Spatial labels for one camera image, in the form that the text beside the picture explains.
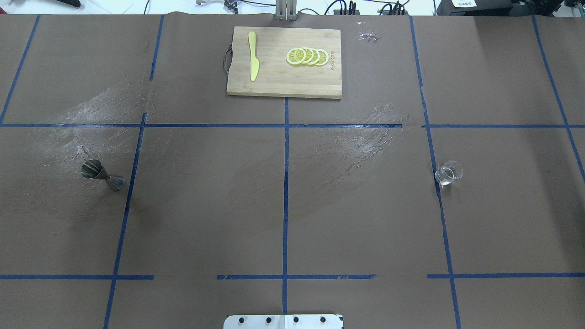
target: knife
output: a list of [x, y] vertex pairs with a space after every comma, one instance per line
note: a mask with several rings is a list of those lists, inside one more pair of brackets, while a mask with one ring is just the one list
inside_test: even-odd
[[250, 58], [252, 59], [250, 80], [255, 81], [260, 69], [260, 61], [256, 58], [256, 33], [248, 33], [248, 42], [250, 42]]

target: sticker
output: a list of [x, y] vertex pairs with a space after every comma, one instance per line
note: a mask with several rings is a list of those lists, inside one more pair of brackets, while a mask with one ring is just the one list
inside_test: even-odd
[[475, 0], [451, 0], [455, 8], [471, 8], [477, 7]]

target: citrus slice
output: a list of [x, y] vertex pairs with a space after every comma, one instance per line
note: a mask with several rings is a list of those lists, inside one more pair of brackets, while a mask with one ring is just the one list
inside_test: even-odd
[[319, 54], [317, 49], [311, 48], [311, 51], [315, 53], [315, 58], [313, 58], [312, 61], [307, 63], [307, 65], [315, 65], [317, 62], [319, 62], [319, 59], [321, 58], [321, 55]]
[[319, 53], [319, 60], [315, 63], [316, 66], [323, 66], [329, 61], [329, 53], [323, 49], [316, 49]]
[[299, 65], [305, 60], [307, 53], [302, 48], [293, 48], [287, 53], [287, 62], [291, 65]]
[[305, 50], [305, 60], [302, 61], [303, 64], [307, 64], [315, 58], [316, 54], [313, 52], [313, 48], [303, 47], [301, 49]]

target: metal jigger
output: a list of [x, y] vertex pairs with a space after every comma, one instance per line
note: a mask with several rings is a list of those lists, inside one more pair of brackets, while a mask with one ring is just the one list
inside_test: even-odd
[[110, 190], [117, 192], [124, 185], [124, 177], [110, 176], [102, 163], [97, 159], [87, 160], [81, 166], [81, 175], [87, 179], [103, 179]]

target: white bracket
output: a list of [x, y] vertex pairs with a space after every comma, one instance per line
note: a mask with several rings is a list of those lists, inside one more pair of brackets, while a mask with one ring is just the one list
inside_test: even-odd
[[297, 0], [276, 0], [276, 20], [297, 20]]
[[343, 329], [338, 314], [303, 314], [269, 316], [230, 316], [223, 329]]

